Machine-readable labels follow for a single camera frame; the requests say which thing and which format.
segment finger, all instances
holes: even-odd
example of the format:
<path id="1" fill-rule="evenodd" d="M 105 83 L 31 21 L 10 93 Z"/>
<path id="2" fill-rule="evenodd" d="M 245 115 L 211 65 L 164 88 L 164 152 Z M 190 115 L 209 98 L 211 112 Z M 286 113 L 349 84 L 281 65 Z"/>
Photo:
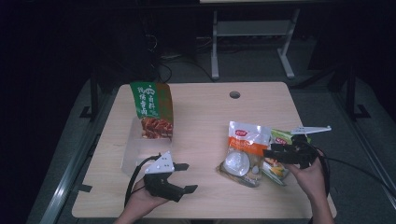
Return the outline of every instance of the finger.
<path id="1" fill-rule="evenodd" d="M 313 167 L 317 167 L 317 166 L 320 166 L 321 164 L 320 164 L 320 160 L 319 160 L 319 157 L 317 157 L 315 160 L 314 160 L 314 162 L 312 163 L 312 165 L 311 166 L 313 166 Z"/>
<path id="2" fill-rule="evenodd" d="M 323 152 L 320 149 L 317 149 L 317 152 L 319 153 L 320 156 L 323 156 Z"/>
<path id="3" fill-rule="evenodd" d="M 169 202 L 169 200 L 167 200 L 165 198 L 158 197 L 158 201 L 157 201 L 158 205 L 161 205 L 161 204 L 164 204 L 164 203 L 167 203 L 167 202 Z"/>
<path id="4" fill-rule="evenodd" d="M 145 181 L 143 180 L 143 178 L 141 178 L 139 181 L 137 181 L 134 184 L 134 190 L 139 189 L 139 188 L 143 187 L 144 185 L 145 185 Z"/>
<path id="5" fill-rule="evenodd" d="M 297 173 L 300 171 L 300 168 L 298 168 L 294 164 L 284 164 L 284 165 L 294 175 L 297 175 Z"/>

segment gray floor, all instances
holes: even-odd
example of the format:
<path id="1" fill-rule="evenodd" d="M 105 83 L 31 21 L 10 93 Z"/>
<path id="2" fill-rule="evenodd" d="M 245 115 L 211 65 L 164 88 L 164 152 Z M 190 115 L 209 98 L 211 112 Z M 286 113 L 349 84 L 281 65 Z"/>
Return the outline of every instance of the gray floor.
<path id="1" fill-rule="evenodd" d="M 265 42 L 260 46 L 247 46 L 235 53 L 223 52 L 219 55 L 218 82 L 235 81 L 282 81 L 289 85 L 300 83 L 311 77 L 316 71 L 307 71 L 307 65 L 315 46 L 314 40 L 293 41 L 288 53 L 295 79 L 287 79 L 277 58 L 276 47 L 279 43 Z M 186 58 L 177 58 L 164 63 L 172 70 L 169 83 L 211 82 L 210 53 L 198 54 L 196 63 Z M 170 75 L 169 70 L 161 66 L 163 79 Z M 372 170 L 366 149 L 372 149 L 381 161 L 390 178 L 396 181 L 396 124 L 377 102 L 371 88 L 358 79 L 356 104 L 364 105 L 371 115 L 370 119 L 358 119 L 356 122 L 347 117 L 343 109 L 345 90 L 340 93 L 327 91 L 330 77 L 325 77 L 304 90 L 291 90 L 291 96 L 305 126 L 331 125 L 329 133 L 311 135 L 313 143 L 321 147 L 329 157 L 347 161 L 361 168 Z M 64 133 L 59 141 L 46 180 L 37 196 L 35 206 L 27 223 L 39 223 L 50 200 L 60 183 L 70 158 L 85 139 L 101 132 L 106 117 L 117 94 L 100 93 L 101 113 L 90 122 L 81 119 L 79 114 L 84 106 L 90 105 L 90 85 L 81 90 Z M 74 187 L 70 189 L 67 201 L 59 215 L 57 223 L 111 223 L 114 218 L 79 219 L 71 215 L 77 187 L 81 184 L 90 157 L 81 168 Z M 396 223 L 396 210 L 384 189 L 372 178 L 343 164 L 330 162 L 331 195 L 337 208 L 336 223 Z M 265 223 L 306 223 L 306 220 L 266 220 Z"/>

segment hand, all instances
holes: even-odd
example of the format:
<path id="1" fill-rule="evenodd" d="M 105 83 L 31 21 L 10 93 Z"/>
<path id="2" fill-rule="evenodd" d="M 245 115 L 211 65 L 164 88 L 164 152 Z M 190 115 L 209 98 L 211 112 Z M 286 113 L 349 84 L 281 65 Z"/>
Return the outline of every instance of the hand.
<path id="1" fill-rule="evenodd" d="M 139 218 L 150 213 L 154 208 L 168 202 L 165 198 L 151 196 L 144 188 L 144 185 L 143 179 L 134 184 L 133 190 L 136 190 L 136 192 L 131 195 L 131 198 L 120 217 L 115 221 L 115 224 L 132 224 Z"/>
<path id="2" fill-rule="evenodd" d="M 332 211 L 327 202 L 324 174 L 319 158 L 303 170 L 293 164 L 285 164 L 296 177 L 298 184 L 311 202 L 313 223 L 333 224 Z"/>
<path id="3" fill-rule="evenodd" d="M 316 158 L 310 167 L 303 170 L 293 164 L 285 164 L 297 179 L 298 184 L 303 189 L 309 200 L 317 197 L 327 197 L 324 186 L 323 169 L 319 158 Z"/>

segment wooden table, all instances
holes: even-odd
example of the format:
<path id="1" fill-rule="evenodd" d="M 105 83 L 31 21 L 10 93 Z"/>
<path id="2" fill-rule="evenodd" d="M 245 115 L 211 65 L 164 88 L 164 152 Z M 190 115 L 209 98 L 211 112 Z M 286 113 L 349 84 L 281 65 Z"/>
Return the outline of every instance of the wooden table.
<path id="1" fill-rule="evenodd" d="M 147 217 L 163 218 L 310 218 L 309 201 L 293 175 L 281 187 L 266 176 L 251 189 L 215 171 L 226 156 L 230 120 L 280 130 L 302 125 L 284 83 L 170 84 L 175 117 L 172 155 L 186 162 L 187 171 L 171 175 L 169 182 L 198 185 L 179 203 L 169 202 Z M 230 97 L 239 91 L 240 98 Z M 134 97 L 129 85 L 120 87 L 83 185 L 73 207 L 75 217 L 117 217 L 123 209 L 130 177 L 121 170 L 133 117 Z M 332 213 L 336 210 L 329 197 Z"/>

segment food package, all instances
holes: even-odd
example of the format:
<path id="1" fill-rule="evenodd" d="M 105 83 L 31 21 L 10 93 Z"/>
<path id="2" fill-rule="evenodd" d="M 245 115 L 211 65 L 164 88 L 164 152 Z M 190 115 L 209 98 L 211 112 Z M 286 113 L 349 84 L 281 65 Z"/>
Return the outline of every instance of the food package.
<path id="1" fill-rule="evenodd" d="M 272 129 L 270 142 L 271 144 L 291 145 L 292 137 L 293 135 L 289 132 Z M 289 170 L 277 160 L 265 158 L 262 162 L 262 172 L 274 180 L 277 184 L 285 186 L 282 179 L 286 177 L 286 175 L 289 173 Z"/>
<path id="2" fill-rule="evenodd" d="M 142 137 L 172 138 L 173 104 L 165 83 L 131 82 L 136 114 L 142 123 Z"/>
<path id="3" fill-rule="evenodd" d="M 217 171 L 247 187 L 260 185 L 263 149 L 270 144 L 271 129 L 230 121 L 228 150 Z"/>

